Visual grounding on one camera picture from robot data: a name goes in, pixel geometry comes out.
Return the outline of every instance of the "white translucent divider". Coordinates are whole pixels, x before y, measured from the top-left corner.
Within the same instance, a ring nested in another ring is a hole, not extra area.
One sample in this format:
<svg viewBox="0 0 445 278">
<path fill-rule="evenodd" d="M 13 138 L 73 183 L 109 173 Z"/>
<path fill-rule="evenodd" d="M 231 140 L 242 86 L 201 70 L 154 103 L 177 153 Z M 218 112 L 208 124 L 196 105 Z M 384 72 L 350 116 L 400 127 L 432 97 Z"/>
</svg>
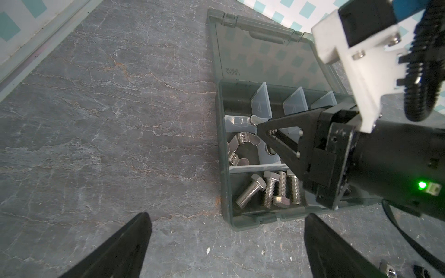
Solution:
<svg viewBox="0 0 445 278">
<path fill-rule="evenodd" d="M 311 109 L 316 109 L 328 105 L 337 105 L 337 100 L 335 99 L 333 91 L 329 91 L 327 94 L 312 103 Z"/>
<path fill-rule="evenodd" d="M 256 133 L 256 127 L 250 124 L 249 116 L 224 116 L 226 132 L 242 132 L 247 131 Z"/>
<path fill-rule="evenodd" d="M 260 118 L 271 119 L 272 109 L 269 100 L 269 93 L 267 92 L 266 82 L 263 82 L 255 95 L 251 98 L 252 114 Z M 258 157 L 260 164 L 276 164 L 281 163 L 278 154 L 269 155 L 266 153 L 266 143 L 261 140 L 258 145 Z"/>
<path fill-rule="evenodd" d="M 284 115 L 290 115 L 294 113 L 300 113 L 308 111 L 306 97 L 304 96 L 303 87 L 298 88 L 283 102 Z M 286 129 L 280 129 L 281 132 L 289 136 L 293 141 L 298 143 L 300 136 L 299 127 L 290 127 Z"/>
<path fill-rule="evenodd" d="M 284 163 L 274 163 L 266 165 L 229 166 L 229 173 L 250 173 L 264 171 L 286 171 L 289 167 Z"/>
</svg>

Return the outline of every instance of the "black strap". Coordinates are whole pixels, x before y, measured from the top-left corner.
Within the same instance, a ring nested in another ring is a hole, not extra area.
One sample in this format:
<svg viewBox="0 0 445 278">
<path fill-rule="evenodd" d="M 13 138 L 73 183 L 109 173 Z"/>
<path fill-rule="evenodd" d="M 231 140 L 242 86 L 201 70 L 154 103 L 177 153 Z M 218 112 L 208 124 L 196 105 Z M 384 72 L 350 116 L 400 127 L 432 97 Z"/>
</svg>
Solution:
<svg viewBox="0 0 445 278">
<path fill-rule="evenodd" d="M 389 206 L 389 202 L 387 200 L 382 201 L 383 211 L 385 211 L 386 216 L 391 221 L 391 223 L 399 230 L 400 234 L 405 238 L 405 240 L 411 245 L 412 248 L 424 259 L 426 260 L 432 267 L 434 267 L 437 271 L 439 271 L 442 275 L 445 275 L 445 263 L 436 258 L 433 254 L 428 252 L 425 248 L 423 248 L 419 243 L 417 243 L 414 239 L 412 239 L 409 235 L 407 235 L 397 223 L 394 214 L 392 213 L 391 207 Z"/>
</svg>

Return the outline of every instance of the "transparent lid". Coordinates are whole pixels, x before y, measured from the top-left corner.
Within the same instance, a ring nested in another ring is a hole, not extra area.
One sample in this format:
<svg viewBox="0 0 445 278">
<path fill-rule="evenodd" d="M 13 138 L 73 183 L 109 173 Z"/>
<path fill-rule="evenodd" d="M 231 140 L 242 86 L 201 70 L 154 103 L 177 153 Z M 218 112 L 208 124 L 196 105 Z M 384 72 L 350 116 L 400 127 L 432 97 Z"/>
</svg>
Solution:
<svg viewBox="0 0 445 278">
<path fill-rule="evenodd" d="M 213 9 L 208 16 L 210 27 L 214 24 L 210 36 L 217 82 L 236 79 L 345 93 L 335 71 L 314 54 L 310 34 Z"/>
</svg>

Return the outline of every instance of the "black cable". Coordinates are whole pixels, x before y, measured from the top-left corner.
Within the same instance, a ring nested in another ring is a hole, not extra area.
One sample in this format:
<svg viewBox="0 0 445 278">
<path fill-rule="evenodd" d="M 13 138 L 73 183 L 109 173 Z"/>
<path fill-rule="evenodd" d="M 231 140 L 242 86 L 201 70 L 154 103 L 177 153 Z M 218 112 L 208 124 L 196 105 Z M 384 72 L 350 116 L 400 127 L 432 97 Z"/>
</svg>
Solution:
<svg viewBox="0 0 445 278">
<path fill-rule="evenodd" d="M 397 220 L 392 213 L 391 207 L 389 206 L 389 202 L 387 200 L 382 201 L 383 211 L 385 212 L 388 219 L 391 223 L 399 230 L 400 234 L 403 238 L 408 242 L 408 244 L 424 259 L 429 263 L 432 267 L 434 267 L 437 271 L 439 271 L 442 275 L 445 275 L 445 263 L 436 258 L 433 254 L 428 252 L 425 248 L 423 248 L 419 243 L 417 243 L 414 239 L 412 239 L 408 234 L 406 234 L 397 223 Z"/>
<path fill-rule="evenodd" d="M 410 53 L 401 60 L 406 69 L 405 115 L 410 121 L 426 119 L 436 104 L 443 81 L 445 55 L 445 1 L 431 0 L 414 30 Z"/>
</svg>

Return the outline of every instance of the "hex bolt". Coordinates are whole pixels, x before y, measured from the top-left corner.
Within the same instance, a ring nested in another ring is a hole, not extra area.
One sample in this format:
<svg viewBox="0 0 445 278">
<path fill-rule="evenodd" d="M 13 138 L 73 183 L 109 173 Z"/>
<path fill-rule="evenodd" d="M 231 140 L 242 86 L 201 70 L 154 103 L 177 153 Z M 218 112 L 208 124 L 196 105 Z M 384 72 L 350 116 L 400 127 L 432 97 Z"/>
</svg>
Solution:
<svg viewBox="0 0 445 278">
<path fill-rule="evenodd" d="M 246 207 L 247 203 L 258 191 L 264 191 L 266 189 L 266 182 L 258 174 L 252 175 L 252 182 L 248 188 L 236 199 L 235 203 L 240 207 Z"/>
<path fill-rule="evenodd" d="M 278 174 L 278 196 L 274 197 L 274 205 L 281 208 L 288 208 L 291 202 L 286 198 L 286 173 L 279 171 Z"/>
<path fill-rule="evenodd" d="M 279 180 L 279 175 L 274 172 L 266 171 L 264 172 L 263 177 L 266 179 L 266 185 L 267 185 L 266 194 L 264 195 L 263 206 L 270 209 L 274 197 L 275 183 Z"/>
<path fill-rule="evenodd" d="M 291 170 L 287 170 L 287 176 L 291 179 L 292 204 L 301 205 L 300 181 Z"/>
</svg>

